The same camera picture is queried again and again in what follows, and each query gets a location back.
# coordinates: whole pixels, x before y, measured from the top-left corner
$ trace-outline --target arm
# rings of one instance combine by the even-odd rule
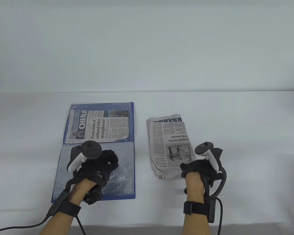
[[[187,201],[204,203],[204,185],[198,172],[190,172],[185,177]],[[207,216],[185,215],[183,235],[210,235]]]
[[[74,185],[67,200],[79,206],[86,193],[95,185],[96,183],[83,179],[80,183]],[[40,235],[67,235],[72,221],[72,216],[58,212],[48,221]]]

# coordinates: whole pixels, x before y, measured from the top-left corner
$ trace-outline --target white table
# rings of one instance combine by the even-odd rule
[[[83,225],[182,226],[185,184],[154,176],[146,131],[147,118],[175,113],[182,115],[193,147],[211,141],[223,149],[224,225],[294,221],[294,92],[5,93],[0,228],[44,218],[69,105],[85,102],[134,102],[136,199],[83,203]]]

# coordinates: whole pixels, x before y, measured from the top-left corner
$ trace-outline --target white vr controller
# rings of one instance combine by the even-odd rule
[[[211,142],[202,143],[195,148],[195,153],[206,157],[206,160],[210,162],[216,172],[221,171],[222,169],[220,161],[222,151],[222,149],[214,148],[213,143]]]
[[[66,167],[68,172],[75,171],[87,159],[96,159],[101,155],[102,149],[100,144],[88,140],[71,150],[70,161]]]

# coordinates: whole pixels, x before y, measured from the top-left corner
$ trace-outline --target newspaper photo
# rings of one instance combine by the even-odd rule
[[[70,110],[65,143],[116,142],[128,138],[128,110]]]
[[[159,179],[181,176],[181,163],[194,159],[192,145],[180,114],[146,120],[150,159]]]

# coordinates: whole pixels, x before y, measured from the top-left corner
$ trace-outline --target wrist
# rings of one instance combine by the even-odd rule
[[[204,185],[198,172],[190,172],[185,177],[187,201],[204,203]]]
[[[95,185],[97,185],[95,182],[90,181],[89,179],[83,179],[81,182],[74,185],[74,188],[76,188],[77,191],[86,194]]]
[[[80,203],[84,199],[85,195],[95,185],[96,185],[96,183],[94,183],[88,179],[83,179],[81,182],[74,185],[67,200],[69,202],[76,204],[76,205],[80,205]]]

